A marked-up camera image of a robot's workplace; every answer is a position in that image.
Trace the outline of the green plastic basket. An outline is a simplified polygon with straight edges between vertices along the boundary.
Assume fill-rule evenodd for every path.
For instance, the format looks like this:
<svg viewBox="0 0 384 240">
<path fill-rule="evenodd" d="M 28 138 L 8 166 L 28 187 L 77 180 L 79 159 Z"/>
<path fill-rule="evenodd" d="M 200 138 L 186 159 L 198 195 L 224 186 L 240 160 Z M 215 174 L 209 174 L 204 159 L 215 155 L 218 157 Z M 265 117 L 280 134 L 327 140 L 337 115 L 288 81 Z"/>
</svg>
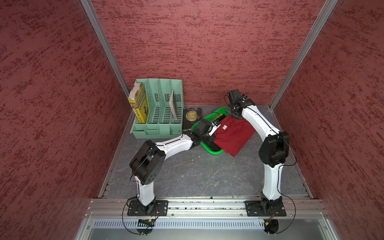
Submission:
<svg viewBox="0 0 384 240">
<path fill-rule="evenodd" d="M 226 113 L 227 107 L 221 107 L 215 111 L 213 111 L 211 114 L 204 117 L 205 120 L 210 121 L 211 123 L 219 122 L 226 118 L 229 114 Z M 203 146 L 206 151 L 212 155 L 219 155 L 224 152 L 223 149 L 221 149 L 219 146 L 217 146 L 213 142 L 213 135 L 210 136 L 209 140 L 205 140 L 203 142 L 199 142 L 201 146 Z"/>
</svg>

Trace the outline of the dark red t-shirt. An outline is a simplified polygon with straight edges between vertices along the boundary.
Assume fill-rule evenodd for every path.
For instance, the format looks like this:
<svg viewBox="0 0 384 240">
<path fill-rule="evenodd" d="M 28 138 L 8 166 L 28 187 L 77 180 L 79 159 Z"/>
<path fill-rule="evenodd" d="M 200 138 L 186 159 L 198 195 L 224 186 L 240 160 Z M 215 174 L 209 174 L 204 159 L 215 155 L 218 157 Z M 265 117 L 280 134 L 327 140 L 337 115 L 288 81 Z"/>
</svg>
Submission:
<svg viewBox="0 0 384 240">
<path fill-rule="evenodd" d="M 232 116 L 225 117 L 220 124 L 214 133 L 214 143 L 232 157 L 237 155 L 256 132 L 248 121 L 236 120 Z"/>
</svg>

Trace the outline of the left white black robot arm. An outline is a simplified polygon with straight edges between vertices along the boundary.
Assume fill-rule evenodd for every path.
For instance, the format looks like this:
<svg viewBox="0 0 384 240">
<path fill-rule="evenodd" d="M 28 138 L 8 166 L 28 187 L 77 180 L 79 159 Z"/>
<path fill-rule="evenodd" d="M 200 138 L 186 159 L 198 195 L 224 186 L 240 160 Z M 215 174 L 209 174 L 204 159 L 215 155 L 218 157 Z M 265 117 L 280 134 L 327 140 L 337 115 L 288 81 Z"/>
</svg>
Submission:
<svg viewBox="0 0 384 240">
<path fill-rule="evenodd" d="M 184 151 L 189 151 L 203 142 L 214 139 L 214 132 L 219 128 L 218 119 L 203 119 L 191 130 L 164 142 L 145 141 L 130 162 L 132 175 L 137 184 L 138 202 L 144 206 L 155 202 L 154 181 L 158 177 L 164 161 Z"/>
</svg>

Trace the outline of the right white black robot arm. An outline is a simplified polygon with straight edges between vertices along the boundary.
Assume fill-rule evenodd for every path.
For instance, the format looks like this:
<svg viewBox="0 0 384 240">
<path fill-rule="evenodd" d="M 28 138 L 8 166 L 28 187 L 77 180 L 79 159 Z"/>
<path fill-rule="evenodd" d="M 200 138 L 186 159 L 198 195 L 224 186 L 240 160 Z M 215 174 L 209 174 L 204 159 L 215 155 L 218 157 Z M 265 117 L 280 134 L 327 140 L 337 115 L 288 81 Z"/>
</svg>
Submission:
<svg viewBox="0 0 384 240">
<path fill-rule="evenodd" d="M 264 164 L 265 177 L 260 208 L 264 215 L 271 215 L 283 207 L 281 175 L 289 156 L 290 135 L 271 124 L 254 102 L 239 90 L 230 91 L 227 96 L 229 104 L 226 112 L 237 120 L 250 123 L 263 140 L 259 158 Z"/>
</svg>

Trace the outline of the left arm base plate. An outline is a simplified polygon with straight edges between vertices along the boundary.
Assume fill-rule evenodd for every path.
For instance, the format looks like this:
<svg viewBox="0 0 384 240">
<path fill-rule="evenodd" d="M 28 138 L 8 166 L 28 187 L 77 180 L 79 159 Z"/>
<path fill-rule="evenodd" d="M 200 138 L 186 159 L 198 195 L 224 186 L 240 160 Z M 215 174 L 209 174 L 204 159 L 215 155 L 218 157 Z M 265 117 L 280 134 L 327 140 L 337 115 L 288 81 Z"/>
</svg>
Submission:
<svg viewBox="0 0 384 240">
<path fill-rule="evenodd" d="M 127 216 L 129 217 L 164 217 L 168 212 L 169 202 L 166 200 L 153 200 L 149 205 L 144 206 L 139 200 L 132 200 L 128 203 Z"/>
</svg>

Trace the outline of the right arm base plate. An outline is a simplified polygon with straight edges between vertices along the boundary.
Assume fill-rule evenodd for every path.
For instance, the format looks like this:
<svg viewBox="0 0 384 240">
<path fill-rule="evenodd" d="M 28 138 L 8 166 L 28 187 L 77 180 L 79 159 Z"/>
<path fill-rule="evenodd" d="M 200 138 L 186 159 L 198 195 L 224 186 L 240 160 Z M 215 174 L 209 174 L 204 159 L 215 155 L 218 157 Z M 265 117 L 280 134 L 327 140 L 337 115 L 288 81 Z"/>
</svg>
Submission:
<svg viewBox="0 0 384 240">
<path fill-rule="evenodd" d="M 283 203 L 276 201 L 244 201 L 248 217 L 286 217 L 287 213 Z"/>
</svg>

